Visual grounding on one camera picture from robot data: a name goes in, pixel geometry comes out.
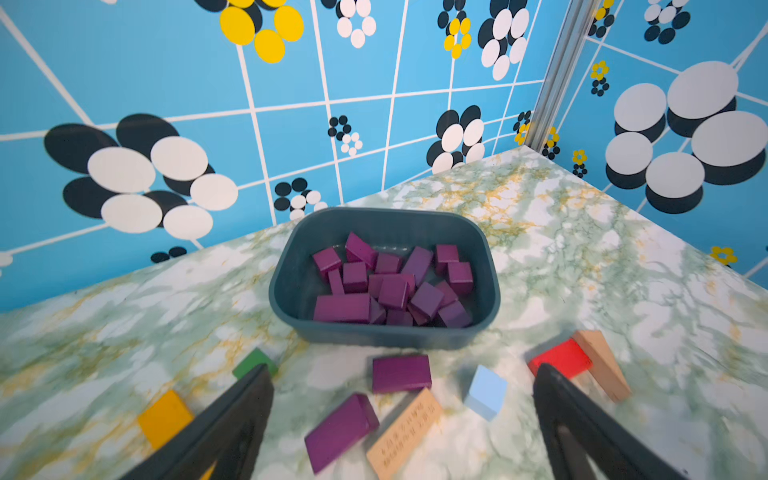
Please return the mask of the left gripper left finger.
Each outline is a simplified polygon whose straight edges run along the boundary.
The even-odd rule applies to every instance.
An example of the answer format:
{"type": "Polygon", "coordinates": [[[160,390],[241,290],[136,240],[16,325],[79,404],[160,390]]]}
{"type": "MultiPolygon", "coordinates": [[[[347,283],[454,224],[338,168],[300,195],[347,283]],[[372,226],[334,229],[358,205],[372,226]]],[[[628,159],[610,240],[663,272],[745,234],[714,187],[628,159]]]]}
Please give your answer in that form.
{"type": "Polygon", "coordinates": [[[125,479],[249,479],[274,398],[271,375],[258,365],[125,479]]]}

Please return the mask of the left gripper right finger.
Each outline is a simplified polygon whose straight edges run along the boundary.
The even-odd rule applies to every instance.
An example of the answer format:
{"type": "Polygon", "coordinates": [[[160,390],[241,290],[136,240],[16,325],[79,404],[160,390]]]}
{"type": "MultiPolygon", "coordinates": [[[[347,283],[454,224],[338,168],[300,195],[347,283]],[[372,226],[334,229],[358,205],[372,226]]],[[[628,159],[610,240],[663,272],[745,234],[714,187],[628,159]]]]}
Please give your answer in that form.
{"type": "Polygon", "coordinates": [[[556,479],[682,479],[550,364],[539,367],[533,399],[556,479]]]}

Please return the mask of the yellow long brick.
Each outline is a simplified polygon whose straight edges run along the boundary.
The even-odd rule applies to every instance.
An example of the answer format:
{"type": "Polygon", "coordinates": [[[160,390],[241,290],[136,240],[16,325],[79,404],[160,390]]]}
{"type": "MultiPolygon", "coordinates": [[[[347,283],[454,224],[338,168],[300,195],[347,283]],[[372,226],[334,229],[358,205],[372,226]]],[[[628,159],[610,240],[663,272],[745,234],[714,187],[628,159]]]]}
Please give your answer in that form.
{"type": "Polygon", "coordinates": [[[194,420],[173,390],[164,393],[138,417],[138,425],[154,450],[159,450],[194,420]]]}

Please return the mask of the purple tall triangle brick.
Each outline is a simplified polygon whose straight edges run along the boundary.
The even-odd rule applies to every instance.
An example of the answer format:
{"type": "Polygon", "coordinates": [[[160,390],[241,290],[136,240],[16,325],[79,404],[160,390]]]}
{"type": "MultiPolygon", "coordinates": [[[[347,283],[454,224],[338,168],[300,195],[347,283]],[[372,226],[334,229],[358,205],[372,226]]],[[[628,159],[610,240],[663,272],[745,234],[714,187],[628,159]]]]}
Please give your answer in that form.
{"type": "Polygon", "coordinates": [[[350,395],[304,439],[313,473],[319,474],[379,425],[368,396],[350,395]]]}

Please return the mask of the dark teal storage bin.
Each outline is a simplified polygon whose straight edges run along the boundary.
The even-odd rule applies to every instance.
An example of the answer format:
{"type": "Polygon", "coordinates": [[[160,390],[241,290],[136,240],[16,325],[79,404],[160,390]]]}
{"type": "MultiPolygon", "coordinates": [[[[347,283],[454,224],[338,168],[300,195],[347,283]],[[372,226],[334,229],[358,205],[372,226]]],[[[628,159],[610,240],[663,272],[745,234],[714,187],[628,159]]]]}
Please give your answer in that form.
{"type": "Polygon", "coordinates": [[[278,317],[307,341],[458,349],[489,326],[500,287],[481,229],[452,213],[337,208],[300,221],[269,290],[278,317]],[[378,252],[348,263],[350,232],[378,252]],[[457,295],[447,264],[469,262],[474,289],[457,295]]]}

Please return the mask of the purple brick beside bin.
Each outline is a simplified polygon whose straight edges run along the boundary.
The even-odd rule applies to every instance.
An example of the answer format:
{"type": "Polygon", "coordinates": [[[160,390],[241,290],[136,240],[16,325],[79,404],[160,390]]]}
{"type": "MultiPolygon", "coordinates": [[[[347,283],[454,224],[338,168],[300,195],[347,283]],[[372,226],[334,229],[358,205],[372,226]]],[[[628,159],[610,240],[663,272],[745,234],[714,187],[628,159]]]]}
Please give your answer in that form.
{"type": "Polygon", "coordinates": [[[427,355],[382,357],[372,362],[374,394],[421,390],[431,386],[432,375],[427,355]]]}

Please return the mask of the green cube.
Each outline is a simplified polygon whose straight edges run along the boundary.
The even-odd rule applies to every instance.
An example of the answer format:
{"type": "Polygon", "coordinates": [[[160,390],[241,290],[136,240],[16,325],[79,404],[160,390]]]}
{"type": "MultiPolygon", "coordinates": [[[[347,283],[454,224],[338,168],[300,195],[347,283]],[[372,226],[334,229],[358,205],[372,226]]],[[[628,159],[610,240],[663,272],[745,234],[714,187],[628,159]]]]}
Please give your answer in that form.
{"type": "Polygon", "coordinates": [[[261,349],[256,348],[238,363],[232,373],[237,380],[240,380],[251,370],[261,366],[264,366],[268,370],[272,378],[277,374],[277,364],[261,349]]]}

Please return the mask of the natural wood triangle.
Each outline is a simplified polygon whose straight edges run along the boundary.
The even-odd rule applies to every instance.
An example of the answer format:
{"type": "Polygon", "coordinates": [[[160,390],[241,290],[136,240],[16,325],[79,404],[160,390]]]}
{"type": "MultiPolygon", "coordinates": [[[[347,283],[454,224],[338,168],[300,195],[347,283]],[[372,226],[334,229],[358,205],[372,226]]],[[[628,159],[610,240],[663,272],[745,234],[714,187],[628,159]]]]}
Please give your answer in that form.
{"type": "Polygon", "coordinates": [[[632,394],[605,336],[597,330],[578,330],[572,338],[592,361],[589,371],[607,396],[619,403],[632,394]]]}

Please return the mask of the red rectangular brick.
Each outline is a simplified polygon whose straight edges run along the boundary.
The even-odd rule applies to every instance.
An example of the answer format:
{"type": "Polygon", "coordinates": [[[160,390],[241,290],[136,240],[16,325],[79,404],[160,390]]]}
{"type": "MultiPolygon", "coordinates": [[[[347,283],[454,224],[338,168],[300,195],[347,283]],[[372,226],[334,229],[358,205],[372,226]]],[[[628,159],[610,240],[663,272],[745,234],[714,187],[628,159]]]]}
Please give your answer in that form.
{"type": "Polygon", "coordinates": [[[567,379],[573,379],[593,366],[592,360],[573,338],[534,356],[527,362],[534,376],[537,376],[540,367],[545,364],[554,367],[567,379]]]}

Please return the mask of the light blue cube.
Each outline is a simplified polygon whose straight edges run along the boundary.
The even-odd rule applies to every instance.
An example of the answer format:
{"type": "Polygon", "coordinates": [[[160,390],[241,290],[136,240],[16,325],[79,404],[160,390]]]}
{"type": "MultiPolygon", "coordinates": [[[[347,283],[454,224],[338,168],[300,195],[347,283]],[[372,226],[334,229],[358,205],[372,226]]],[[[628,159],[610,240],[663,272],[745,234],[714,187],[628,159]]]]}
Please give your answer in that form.
{"type": "Polygon", "coordinates": [[[493,420],[504,405],[508,382],[489,368],[478,365],[464,404],[486,421],[493,420]]]}

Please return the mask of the natural wood printed brick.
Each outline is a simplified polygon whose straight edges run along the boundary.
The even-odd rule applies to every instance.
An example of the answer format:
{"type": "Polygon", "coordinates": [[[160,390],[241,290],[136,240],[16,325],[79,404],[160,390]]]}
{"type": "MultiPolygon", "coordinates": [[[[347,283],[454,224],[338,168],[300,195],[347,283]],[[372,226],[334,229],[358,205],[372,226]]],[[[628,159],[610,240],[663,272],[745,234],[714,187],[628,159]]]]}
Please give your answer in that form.
{"type": "Polygon", "coordinates": [[[367,459],[377,477],[391,479],[442,414],[443,408],[431,390],[423,388],[367,451],[367,459]]]}

